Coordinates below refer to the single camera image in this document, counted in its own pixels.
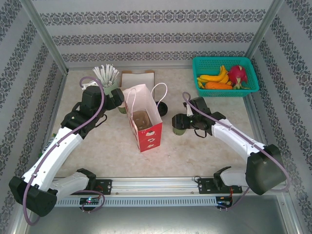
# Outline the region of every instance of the beige floor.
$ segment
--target beige floor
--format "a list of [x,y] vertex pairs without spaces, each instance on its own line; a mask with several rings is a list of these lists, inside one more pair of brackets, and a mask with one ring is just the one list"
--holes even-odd
[[[54,133],[74,104],[81,101],[79,80],[83,76],[95,75],[92,71],[69,72]],[[239,155],[213,136],[202,139],[196,137],[193,130],[188,130],[182,136],[172,132],[172,117],[186,112],[182,92],[189,92],[193,98],[198,96],[191,69],[155,70],[155,82],[168,85],[168,95],[163,101],[169,111],[162,118],[160,147],[140,153],[127,116],[117,109],[112,110],[106,112],[108,120],[92,130],[68,156],[57,176],[69,176],[79,168],[88,169],[99,177],[212,176],[225,166],[244,165]],[[164,88],[157,87],[155,100],[159,100],[163,92]],[[253,137],[243,98],[207,97],[205,100],[212,112],[219,111],[232,124]]]

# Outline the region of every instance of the paper bag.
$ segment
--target paper bag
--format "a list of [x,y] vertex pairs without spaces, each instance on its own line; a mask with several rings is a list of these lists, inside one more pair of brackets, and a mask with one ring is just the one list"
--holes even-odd
[[140,84],[124,90],[123,94],[130,127],[140,152],[159,146],[162,120],[149,89]]

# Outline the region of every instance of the patterned wallpaper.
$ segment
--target patterned wallpaper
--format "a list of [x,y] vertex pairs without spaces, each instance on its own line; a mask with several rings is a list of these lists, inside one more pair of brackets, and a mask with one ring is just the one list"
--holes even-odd
[[1,0],[0,8],[0,234],[4,234],[16,207],[9,181],[38,159],[62,73],[20,2]]
[[242,56],[272,0],[35,0],[68,67],[190,66]]
[[290,194],[303,233],[312,233],[311,2],[285,1],[253,57],[253,94],[266,141],[290,173]]

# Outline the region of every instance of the plastic basket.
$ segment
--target plastic basket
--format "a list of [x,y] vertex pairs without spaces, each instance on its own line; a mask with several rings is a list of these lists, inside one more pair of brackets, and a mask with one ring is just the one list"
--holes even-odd
[[[242,85],[250,89],[238,90],[209,90],[200,89],[197,83],[197,77],[201,75],[218,75],[220,66],[224,65],[226,70],[232,66],[241,65],[245,68],[248,82],[242,82]],[[250,60],[246,57],[195,57],[193,59],[194,82],[201,97],[244,97],[249,93],[259,90],[257,76]]]

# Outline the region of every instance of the carrot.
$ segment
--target carrot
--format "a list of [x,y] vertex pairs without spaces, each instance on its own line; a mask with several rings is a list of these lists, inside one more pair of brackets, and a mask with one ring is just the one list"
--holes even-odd
[[233,89],[233,87],[218,82],[208,82],[205,84],[205,89]]

